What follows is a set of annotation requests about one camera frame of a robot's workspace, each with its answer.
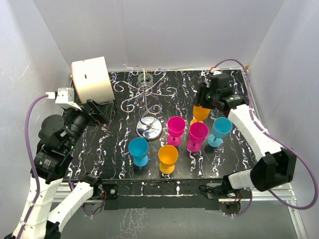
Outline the blue wine glass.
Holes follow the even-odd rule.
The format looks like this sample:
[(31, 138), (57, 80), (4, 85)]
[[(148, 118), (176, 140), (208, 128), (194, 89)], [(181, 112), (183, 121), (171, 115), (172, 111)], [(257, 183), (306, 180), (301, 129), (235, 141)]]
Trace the blue wine glass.
[(212, 134), (207, 138), (207, 143), (211, 147), (219, 147), (233, 128), (232, 122), (225, 117), (219, 117), (214, 121)]
[(129, 153), (133, 157), (134, 164), (137, 167), (144, 167), (148, 164), (148, 151), (148, 142), (143, 138), (134, 138), (129, 144)]

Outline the blue wine glass left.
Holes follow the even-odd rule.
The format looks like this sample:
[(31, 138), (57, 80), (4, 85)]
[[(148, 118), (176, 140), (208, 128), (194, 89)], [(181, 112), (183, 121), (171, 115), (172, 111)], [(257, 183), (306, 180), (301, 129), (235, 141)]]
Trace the blue wine glass left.
[(148, 142), (143, 138), (134, 138), (129, 144), (129, 153), (133, 157), (134, 164), (137, 167), (144, 167), (148, 164), (148, 151)]

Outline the pink wine glass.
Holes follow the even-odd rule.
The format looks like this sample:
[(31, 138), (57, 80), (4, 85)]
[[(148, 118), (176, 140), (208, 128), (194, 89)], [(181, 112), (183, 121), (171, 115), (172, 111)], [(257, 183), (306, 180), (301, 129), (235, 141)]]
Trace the pink wine glass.
[(181, 117), (171, 117), (167, 122), (167, 143), (172, 146), (179, 146), (181, 136), (184, 133), (186, 122)]
[(206, 140), (209, 133), (207, 125), (201, 122), (193, 123), (189, 128), (189, 140), (186, 144), (187, 149), (191, 152), (200, 151), (202, 143)]

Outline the aluminium frame rail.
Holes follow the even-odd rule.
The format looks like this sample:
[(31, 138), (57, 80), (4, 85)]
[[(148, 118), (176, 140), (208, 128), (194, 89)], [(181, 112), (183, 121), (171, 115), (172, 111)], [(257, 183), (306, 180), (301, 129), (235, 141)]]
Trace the aluminium frame rail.
[[(248, 70), (247, 69), (248, 69), (248, 66), (244, 66), (243, 67), (243, 69), (241, 70), (242, 71), (242, 76), (244, 78), (247, 91), (249, 92), (249, 94), (248, 94), (249, 97), (250, 97), (249, 102), (252, 105), (252, 109), (253, 109), (252, 111), (253, 111), (253, 114), (254, 114), (254, 119), (260, 120), (260, 114), (258, 112), (258, 109), (256, 108), (253, 92), (252, 92), (251, 86), (249, 84), (249, 74), (248, 74)], [(290, 216), (291, 216), (292, 223), (294, 225), (294, 229), (296, 231), (297, 238), (298, 239), (307, 239), (308, 238), (307, 232), (306, 232), (306, 229), (304, 227), (304, 224), (303, 224), (303, 221), (302, 221), (301, 214), (300, 214), (299, 210), (291, 208), (291, 207), (288, 207), (288, 210), (289, 210), (289, 213), (290, 213)]]

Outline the clear tape roll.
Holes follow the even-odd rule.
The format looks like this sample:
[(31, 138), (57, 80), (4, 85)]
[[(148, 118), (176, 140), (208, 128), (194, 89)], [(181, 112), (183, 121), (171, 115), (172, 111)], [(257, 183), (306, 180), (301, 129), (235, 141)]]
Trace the clear tape roll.
[(148, 84), (149, 86), (152, 86), (154, 84), (153, 76), (150, 73), (142, 73), (138, 75), (138, 84)]

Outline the orange wine glass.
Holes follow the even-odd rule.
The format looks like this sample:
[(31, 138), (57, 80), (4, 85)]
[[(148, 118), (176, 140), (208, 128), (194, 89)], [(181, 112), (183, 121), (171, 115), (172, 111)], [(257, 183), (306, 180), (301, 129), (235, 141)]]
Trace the orange wine glass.
[(211, 112), (211, 109), (203, 108), (201, 106), (193, 107), (193, 119), (190, 122), (192, 125), (195, 122), (203, 122), (206, 120)]
[(178, 150), (172, 145), (164, 145), (160, 148), (158, 156), (160, 171), (163, 174), (171, 174), (178, 159)]

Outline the blue wine glass right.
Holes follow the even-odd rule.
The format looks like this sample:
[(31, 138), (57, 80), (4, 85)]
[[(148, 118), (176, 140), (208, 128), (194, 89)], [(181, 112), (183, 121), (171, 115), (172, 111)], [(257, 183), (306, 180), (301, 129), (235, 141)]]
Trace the blue wine glass right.
[(214, 121), (212, 134), (207, 138), (207, 143), (211, 147), (219, 147), (233, 128), (232, 122), (225, 117), (219, 117)]

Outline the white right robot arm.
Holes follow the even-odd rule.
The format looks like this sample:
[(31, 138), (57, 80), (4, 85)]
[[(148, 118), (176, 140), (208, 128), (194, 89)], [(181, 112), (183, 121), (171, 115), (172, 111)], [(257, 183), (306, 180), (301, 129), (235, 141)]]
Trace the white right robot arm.
[(225, 175), (220, 190), (229, 198), (235, 197), (240, 189), (257, 189), (260, 192), (292, 181), (296, 156), (280, 143), (266, 136), (263, 126), (257, 127), (253, 110), (247, 97), (235, 93), (227, 74), (210, 72), (208, 82), (201, 83), (194, 99), (194, 105), (205, 109), (217, 109), (224, 113), (244, 136), (253, 150), (257, 163), (250, 169)]

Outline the orange wine glass front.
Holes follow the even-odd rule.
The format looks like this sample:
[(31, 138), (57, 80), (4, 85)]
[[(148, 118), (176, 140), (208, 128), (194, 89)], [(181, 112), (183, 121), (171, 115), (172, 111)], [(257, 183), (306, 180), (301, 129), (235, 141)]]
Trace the orange wine glass front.
[(172, 145), (164, 145), (160, 148), (158, 156), (160, 171), (163, 174), (171, 174), (178, 159), (178, 150)]

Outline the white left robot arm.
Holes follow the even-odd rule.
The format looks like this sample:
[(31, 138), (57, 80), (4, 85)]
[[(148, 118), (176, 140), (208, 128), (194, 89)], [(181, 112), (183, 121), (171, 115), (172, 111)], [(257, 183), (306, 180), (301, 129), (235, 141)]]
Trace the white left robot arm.
[(71, 163), (75, 144), (88, 126), (107, 123), (97, 103), (88, 100), (91, 108), (85, 110), (74, 102), (60, 103), (63, 115), (50, 115), (41, 124), (36, 155), (32, 155), (29, 142), (29, 119), (37, 98), (28, 109), (24, 136), (31, 164), (31, 178), (25, 206), (15, 230), (7, 239), (58, 239), (66, 223), (86, 200), (99, 198), (103, 193), (102, 180), (85, 174), (70, 194), (51, 209), (57, 189)]

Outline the white cylindrical box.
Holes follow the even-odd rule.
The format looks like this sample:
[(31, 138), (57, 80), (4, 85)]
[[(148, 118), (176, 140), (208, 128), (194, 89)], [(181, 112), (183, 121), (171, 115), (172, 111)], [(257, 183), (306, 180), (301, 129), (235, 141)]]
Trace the white cylindrical box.
[(115, 100), (105, 57), (72, 62), (71, 75), (80, 102), (103, 104)]

